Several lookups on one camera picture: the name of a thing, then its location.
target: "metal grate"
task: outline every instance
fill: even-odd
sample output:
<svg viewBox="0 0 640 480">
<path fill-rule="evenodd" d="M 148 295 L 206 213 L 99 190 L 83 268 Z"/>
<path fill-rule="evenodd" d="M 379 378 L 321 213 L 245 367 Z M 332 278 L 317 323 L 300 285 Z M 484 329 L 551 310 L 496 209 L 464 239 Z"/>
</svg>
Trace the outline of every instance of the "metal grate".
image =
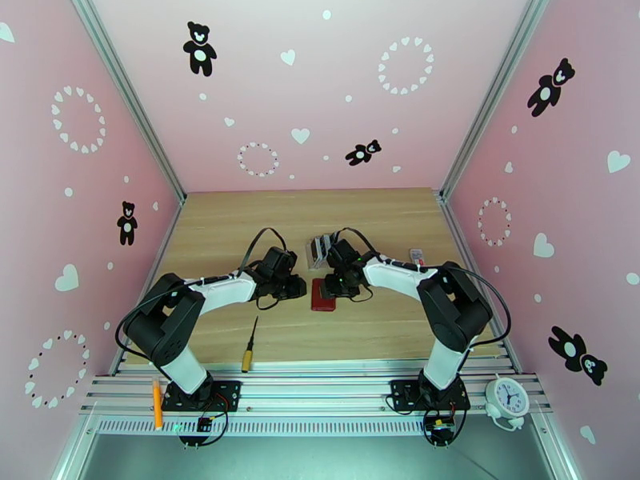
<svg viewBox="0 0 640 480">
<path fill-rule="evenodd" d="M 214 421 L 210 433 L 197 433 L 198 418 L 164 422 L 155 430 L 154 421 L 136 416 L 109 417 L 100 421 L 100 434 L 171 436 L 219 434 L 224 419 Z M 227 436 L 414 436 L 422 434 L 422 420 L 409 418 L 236 418 L 231 417 Z"/>
</svg>

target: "white alarm clock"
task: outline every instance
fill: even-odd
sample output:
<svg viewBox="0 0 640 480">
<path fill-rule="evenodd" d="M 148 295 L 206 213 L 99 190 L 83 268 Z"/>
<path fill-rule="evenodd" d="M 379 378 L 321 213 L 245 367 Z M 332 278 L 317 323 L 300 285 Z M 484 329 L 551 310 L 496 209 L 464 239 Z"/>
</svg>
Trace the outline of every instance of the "white alarm clock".
<svg viewBox="0 0 640 480">
<path fill-rule="evenodd" d="M 486 414 L 497 427 L 505 431 L 522 428 L 524 416 L 529 412 L 529 396 L 521 383 L 512 378 L 498 377 L 487 384 L 485 396 Z M 505 418 L 510 427 L 500 424 L 500 418 Z"/>
</svg>

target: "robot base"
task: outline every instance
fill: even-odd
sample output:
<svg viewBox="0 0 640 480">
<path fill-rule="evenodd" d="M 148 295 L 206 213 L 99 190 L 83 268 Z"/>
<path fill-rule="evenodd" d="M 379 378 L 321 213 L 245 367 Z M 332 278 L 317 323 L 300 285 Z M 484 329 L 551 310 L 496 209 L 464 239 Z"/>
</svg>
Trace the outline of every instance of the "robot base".
<svg viewBox="0 0 640 480">
<path fill-rule="evenodd" d="M 236 380 L 213 380 L 208 374 L 202 385 L 193 394 L 185 394 L 180 387 L 170 382 L 166 387 L 162 401 L 162 410 L 170 412 L 223 412 L 226 404 L 218 396 L 221 395 L 228 403 L 227 412 L 238 410 L 240 389 L 242 382 Z"/>
<path fill-rule="evenodd" d="M 469 410 L 471 404 L 460 376 L 445 390 L 433 387 L 420 373 L 416 380 L 392 380 L 391 397 L 396 412 L 415 410 Z"/>
</svg>

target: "orange pencil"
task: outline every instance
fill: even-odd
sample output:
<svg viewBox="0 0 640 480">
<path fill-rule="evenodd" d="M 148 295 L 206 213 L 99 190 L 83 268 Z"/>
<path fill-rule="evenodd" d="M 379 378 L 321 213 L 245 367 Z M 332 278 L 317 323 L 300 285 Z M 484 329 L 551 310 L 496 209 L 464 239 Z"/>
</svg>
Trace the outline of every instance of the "orange pencil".
<svg viewBox="0 0 640 480">
<path fill-rule="evenodd" d="M 155 418 L 155 429 L 162 429 L 162 400 L 160 397 L 162 394 L 160 393 L 160 382 L 155 378 L 154 379 L 154 418 Z"/>
</svg>

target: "black mounting plate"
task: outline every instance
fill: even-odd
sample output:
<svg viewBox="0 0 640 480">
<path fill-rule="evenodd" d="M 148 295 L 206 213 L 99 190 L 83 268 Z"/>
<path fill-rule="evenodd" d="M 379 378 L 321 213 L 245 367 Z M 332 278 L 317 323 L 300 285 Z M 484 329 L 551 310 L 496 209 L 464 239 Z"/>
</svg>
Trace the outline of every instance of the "black mounting plate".
<svg viewBox="0 0 640 480">
<path fill-rule="evenodd" d="M 238 410 L 240 389 L 242 382 L 238 380 L 216 380 L 211 386 L 210 398 L 202 402 L 196 402 L 185 394 L 173 382 L 166 387 L 165 397 L 162 401 L 162 410 L 170 412 L 223 412 L 226 404 L 216 394 L 223 396 L 229 403 L 227 412 L 234 413 Z"/>
<path fill-rule="evenodd" d="M 389 385 L 391 386 L 390 397 L 394 401 L 396 412 L 451 410 L 451 404 L 455 406 L 456 410 L 471 409 L 469 396 L 459 376 L 451 383 L 446 395 L 442 399 L 433 402 L 430 402 L 427 398 L 421 398 L 418 380 L 392 380 Z"/>
</svg>

